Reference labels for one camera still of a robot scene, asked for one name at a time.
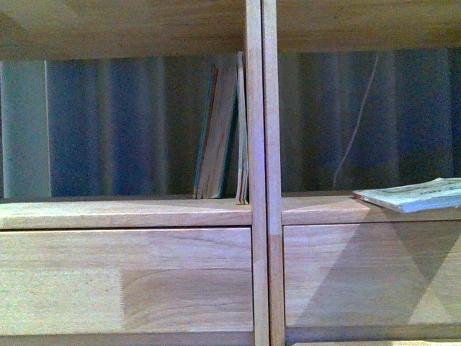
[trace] wooden drawer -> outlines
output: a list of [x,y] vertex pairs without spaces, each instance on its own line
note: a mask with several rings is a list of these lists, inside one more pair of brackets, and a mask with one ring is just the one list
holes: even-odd
[[251,332],[249,228],[0,233],[0,334]]
[[460,336],[460,235],[460,221],[286,226],[287,327]]

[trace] book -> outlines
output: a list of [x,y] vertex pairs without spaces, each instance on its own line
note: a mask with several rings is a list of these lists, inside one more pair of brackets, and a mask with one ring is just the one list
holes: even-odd
[[243,53],[237,53],[237,100],[238,100],[238,177],[237,177],[237,204],[249,204],[249,156],[248,156],[248,129],[246,126],[246,96],[245,72],[243,67]]
[[202,120],[193,198],[222,196],[231,140],[235,135],[238,136],[236,203],[249,204],[249,150],[242,52],[237,53],[233,68],[220,71],[212,67]]
[[205,110],[197,160],[195,198],[220,198],[231,144],[231,129],[237,98],[237,70],[224,68],[216,74],[209,110]]
[[388,189],[357,190],[355,198],[401,213],[461,206],[461,178],[437,178]]
[[199,153],[197,157],[197,166],[195,168],[195,179],[194,179],[194,192],[193,198],[197,198],[197,191],[199,188],[200,171],[202,169],[203,156],[205,152],[205,146],[207,144],[208,131],[210,130],[210,117],[213,109],[213,102],[215,98],[216,81],[218,80],[218,69],[215,65],[211,67],[211,77],[208,81],[207,99],[205,102],[205,109],[203,112],[202,121],[202,133],[200,134]]

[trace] striped curtain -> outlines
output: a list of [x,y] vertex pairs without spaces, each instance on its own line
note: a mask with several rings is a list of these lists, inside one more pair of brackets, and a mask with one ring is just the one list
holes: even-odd
[[[374,58],[279,56],[284,191],[331,189]],[[4,63],[5,196],[190,195],[212,63],[235,58]],[[380,54],[337,189],[461,175],[460,64],[461,50]]]

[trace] wooden bookshelf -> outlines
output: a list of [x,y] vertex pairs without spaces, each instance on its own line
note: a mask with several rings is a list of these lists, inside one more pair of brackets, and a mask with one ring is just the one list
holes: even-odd
[[24,304],[0,344],[269,345],[260,1],[21,0],[0,29],[0,61],[242,50],[251,198],[3,201],[0,294]]
[[[282,198],[277,52],[460,47],[460,23],[459,1],[4,1],[0,61],[244,50],[251,205],[189,198],[1,203],[0,273],[20,281],[29,313],[52,306],[52,320],[30,319],[17,330],[13,320],[24,311],[10,314],[0,344],[459,337],[460,210],[403,215],[347,194]],[[49,285],[27,295],[30,278]],[[96,303],[85,309],[91,294]],[[382,342],[376,345],[398,345]]]
[[[277,54],[460,47],[461,3],[263,0],[262,20],[271,345],[459,338],[460,209],[399,214],[350,192],[282,197]],[[330,343],[303,343],[320,341]]]

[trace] white cable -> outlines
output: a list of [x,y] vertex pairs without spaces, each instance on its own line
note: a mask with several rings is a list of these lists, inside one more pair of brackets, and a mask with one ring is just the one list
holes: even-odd
[[367,86],[367,89],[365,90],[365,94],[363,95],[362,104],[360,105],[359,116],[357,117],[357,123],[355,125],[354,132],[352,133],[351,140],[349,141],[349,145],[347,146],[346,152],[344,153],[343,158],[338,165],[338,168],[334,172],[332,190],[336,189],[336,181],[338,179],[339,172],[341,171],[341,168],[343,167],[343,164],[346,161],[347,156],[349,155],[349,152],[351,151],[352,145],[354,144],[355,137],[357,135],[357,132],[359,131],[360,121],[362,120],[363,109],[365,108],[365,102],[367,101],[368,94],[370,93],[370,89],[373,84],[373,79],[375,78],[377,63],[379,60],[380,60],[380,52],[377,52],[376,58],[375,58],[375,64],[373,65],[372,74],[370,76],[370,80],[368,81],[368,86]]

